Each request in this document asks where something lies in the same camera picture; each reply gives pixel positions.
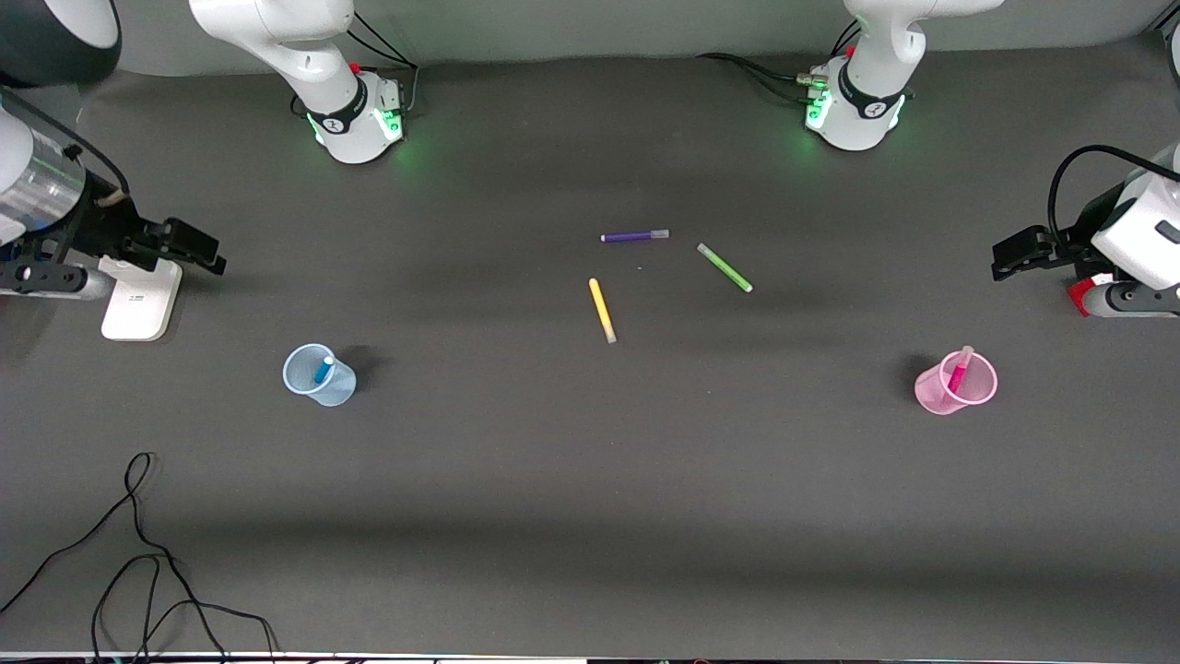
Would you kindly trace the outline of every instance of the cup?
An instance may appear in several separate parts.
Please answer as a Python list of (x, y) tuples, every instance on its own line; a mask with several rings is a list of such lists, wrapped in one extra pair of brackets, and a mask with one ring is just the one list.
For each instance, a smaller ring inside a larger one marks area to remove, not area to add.
[[(322, 383), (315, 382), (324, 359), (335, 362), (329, 367)], [(332, 349), (323, 344), (307, 344), (295, 349), (283, 364), (283, 383), (296, 395), (312, 397), (320, 406), (334, 407), (348, 401), (356, 392), (356, 374), (340, 362)]]
[(962, 351), (952, 353), (937, 367), (918, 376), (918, 381), (913, 384), (913, 394), (922, 408), (935, 415), (950, 415), (969, 406), (988, 403), (996, 395), (996, 388), (999, 386), (996, 369), (979, 354), (972, 355), (968, 362), (958, 394), (951, 393), (951, 374), (955, 373), (961, 354)]

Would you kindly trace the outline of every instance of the yellow marker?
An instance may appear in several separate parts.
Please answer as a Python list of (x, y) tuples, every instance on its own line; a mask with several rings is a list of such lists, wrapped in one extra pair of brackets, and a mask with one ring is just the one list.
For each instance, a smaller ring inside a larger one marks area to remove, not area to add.
[(618, 340), (615, 338), (615, 326), (610, 323), (610, 313), (607, 311), (607, 300), (602, 298), (602, 288), (598, 287), (598, 280), (590, 280), (590, 294), (594, 295), (594, 305), (598, 308), (598, 320), (602, 322), (602, 330), (607, 334), (607, 343), (614, 344)]

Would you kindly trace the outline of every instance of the wall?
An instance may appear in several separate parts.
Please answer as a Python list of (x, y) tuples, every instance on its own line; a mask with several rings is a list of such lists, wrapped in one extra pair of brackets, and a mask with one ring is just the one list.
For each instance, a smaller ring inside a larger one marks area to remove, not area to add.
[[(1088, 46), (1142, 31), (1168, 0), (1008, 0), (992, 12), (926, 22), (932, 50)], [(266, 71), (201, 31), (186, 0), (116, 0), (123, 68), (160, 75)], [(704, 51), (819, 53), (848, 22), (838, 0), (356, 0), (356, 9), (421, 64), (575, 57), (683, 57)], [(363, 64), (379, 59), (347, 38)]]

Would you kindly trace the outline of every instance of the cable connector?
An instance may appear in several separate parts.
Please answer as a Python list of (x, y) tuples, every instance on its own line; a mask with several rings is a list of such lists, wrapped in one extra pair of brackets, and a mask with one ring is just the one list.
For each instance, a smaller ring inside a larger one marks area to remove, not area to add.
[(827, 90), (827, 77), (821, 73), (796, 73), (795, 83), (804, 87)]

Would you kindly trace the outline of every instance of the table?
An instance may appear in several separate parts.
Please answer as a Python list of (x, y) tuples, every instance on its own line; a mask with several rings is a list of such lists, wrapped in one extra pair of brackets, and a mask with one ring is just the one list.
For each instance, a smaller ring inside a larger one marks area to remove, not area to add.
[[(111, 79), (83, 130), (229, 270), (185, 272), (157, 344), (103, 341), (98, 303), (0, 303), (0, 589), (152, 451), (149, 534), (286, 650), (1176, 660), (1180, 324), (989, 272), (1069, 150), (1175, 138), (1160, 41), (933, 53), (913, 86), (841, 153), (725, 63), (438, 66), (406, 142), (345, 166), (278, 77)], [(1063, 216), (1127, 171), (1076, 165)], [(647, 228), (671, 238), (598, 242)], [(307, 342), (356, 369), (345, 407), (284, 390)], [(999, 392), (931, 416), (913, 379), (964, 343)], [(0, 650), (87, 649), (129, 524)], [(118, 646), (148, 577), (111, 599)], [(209, 650), (192, 617), (170, 637)]]

